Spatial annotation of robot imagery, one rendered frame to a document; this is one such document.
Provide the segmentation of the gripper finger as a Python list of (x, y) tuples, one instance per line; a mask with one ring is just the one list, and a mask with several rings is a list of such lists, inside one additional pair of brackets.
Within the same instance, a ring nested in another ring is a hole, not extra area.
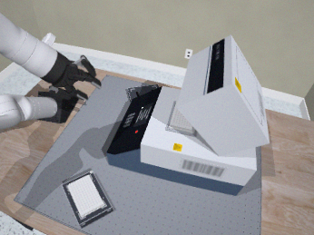
[(91, 83), (92, 85), (94, 85), (95, 87), (97, 87), (99, 89), (102, 88), (101, 81), (98, 80), (97, 78), (95, 78), (96, 72), (95, 72), (94, 67), (91, 65), (91, 63), (88, 61), (88, 59), (84, 55), (81, 55), (81, 59), (77, 60), (76, 62), (74, 62), (72, 64), (76, 64), (77, 66), (81, 66), (83, 68), (85, 67), (85, 69), (89, 73), (85, 72), (82, 69), (78, 69), (80, 75), (69, 73), (69, 74), (67, 74), (69, 79), (78, 80), (78, 81), (82, 81), (82, 82), (86, 81), (86, 82)]
[(70, 100), (71, 97), (77, 97), (82, 101), (88, 100), (86, 93), (83, 93), (78, 89), (75, 90), (74, 86), (70, 87), (65, 80), (61, 81), (61, 85), (65, 90), (58, 87), (49, 86), (49, 94), (55, 97), (63, 98), (65, 100)]

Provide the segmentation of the black rectangular frame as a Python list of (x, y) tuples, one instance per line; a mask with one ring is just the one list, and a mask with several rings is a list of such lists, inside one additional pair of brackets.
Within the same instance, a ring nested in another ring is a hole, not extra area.
[(159, 88), (158, 84), (153, 84), (153, 85), (145, 85), (145, 86), (139, 86), (139, 87), (132, 87), (128, 88), (128, 95), (130, 98), (130, 102), (132, 102), (132, 99), (141, 96), (145, 93), (148, 93), (154, 89)]

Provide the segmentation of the white benchtop thermal cycler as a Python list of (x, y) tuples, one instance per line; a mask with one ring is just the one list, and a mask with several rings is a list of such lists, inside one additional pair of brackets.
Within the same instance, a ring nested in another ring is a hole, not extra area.
[[(176, 102), (194, 133), (169, 128)], [(190, 57), (181, 90), (132, 99), (106, 154), (115, 167), (236, 196), (268, 143), (261, 85), (229, 35)]]

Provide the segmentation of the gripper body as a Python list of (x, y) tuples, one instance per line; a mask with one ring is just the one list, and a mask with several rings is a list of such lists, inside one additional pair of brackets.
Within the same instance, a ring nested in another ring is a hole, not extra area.
[[(57, 52), (57, 57), (56, 57), (54, 66), (48, 72), (48, 74), (42, 77), (41, 79), (43, 79), (44, 81), (48, 83), (51, 83), (52, 86), (54, 87), (62, 87), (61, 81), (65, 80), (69, 84), (69, 86), (72, 87), (74, 83), (76, 83), (78, 80), (69, 79), (67, 74), (73, 73), (73, 74), (80, 75), (78, 66), (72, 63), (74, 63), (74, 61), (69, 60), (64, 55)], [(58, 81), (54, 83), (56, 80)]]

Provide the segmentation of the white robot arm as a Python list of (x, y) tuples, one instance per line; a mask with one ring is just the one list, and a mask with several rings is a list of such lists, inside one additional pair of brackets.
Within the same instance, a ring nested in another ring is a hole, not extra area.
[[(40, 41), (0, 13), (0, 54), (39, 78), (54, 66), (57, 51), (51, 46), (55, 38), (48, 33)], [(57, 103), (51, 97), (0, 94), (0, 130), (23, 121), (53, 117), (56, 112)]]

